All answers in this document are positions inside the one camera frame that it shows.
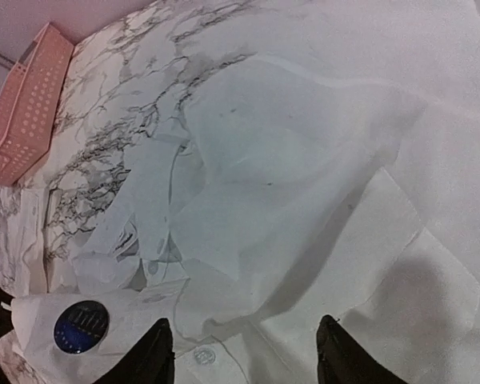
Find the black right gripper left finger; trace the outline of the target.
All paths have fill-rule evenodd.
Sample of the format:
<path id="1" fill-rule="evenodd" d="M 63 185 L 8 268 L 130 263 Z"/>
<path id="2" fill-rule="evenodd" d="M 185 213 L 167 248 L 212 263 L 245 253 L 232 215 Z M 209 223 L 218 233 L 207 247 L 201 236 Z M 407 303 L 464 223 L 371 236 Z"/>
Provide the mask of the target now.
<path id="1" fill-rule="evenodd" d="M 106 373 L 106 383 L 174 383 L 174 340 L 167 318 L 160 318 Z"/>

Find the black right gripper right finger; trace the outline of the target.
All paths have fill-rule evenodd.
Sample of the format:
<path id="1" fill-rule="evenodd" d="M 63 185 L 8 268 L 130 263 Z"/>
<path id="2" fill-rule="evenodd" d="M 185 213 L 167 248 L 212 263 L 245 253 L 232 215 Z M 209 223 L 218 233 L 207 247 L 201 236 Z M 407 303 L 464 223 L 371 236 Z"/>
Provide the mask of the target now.
<path id="1" fill-rule="evenodd" d="M 320 384 L 406 384 L 369 355 L 329 314 L 319 323 L 316 345 Z"/>

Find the blue round brooch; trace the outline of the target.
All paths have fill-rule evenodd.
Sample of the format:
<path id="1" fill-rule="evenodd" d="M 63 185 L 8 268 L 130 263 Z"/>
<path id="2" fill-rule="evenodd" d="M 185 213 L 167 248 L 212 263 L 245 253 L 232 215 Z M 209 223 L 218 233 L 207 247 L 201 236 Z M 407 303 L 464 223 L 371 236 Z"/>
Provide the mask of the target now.
<path id="1" fill-rule="evenodd" d="M 54 325 L 54 342 L 67 354 L 82 354 L 105 337 L 110 315 L 103 304 L 85 300 L 66 308 Z"/>

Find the white button shirt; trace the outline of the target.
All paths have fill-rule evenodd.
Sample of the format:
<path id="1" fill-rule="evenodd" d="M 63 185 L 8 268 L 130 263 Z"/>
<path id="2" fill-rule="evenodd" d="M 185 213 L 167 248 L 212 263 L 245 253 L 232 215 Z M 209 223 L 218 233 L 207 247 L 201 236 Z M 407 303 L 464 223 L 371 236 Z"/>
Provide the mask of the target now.
<path id="1" fill-rule="evenodd" d="M 160 318 L 179 383 L 313 383 L 330 314 L 408 383 L 480 383 L 480 1 L 160 1 L 74 52 L 48 294 L 18 348 L 91 383 Z M 108 310 L 67 354 L 69 306 Z"/>

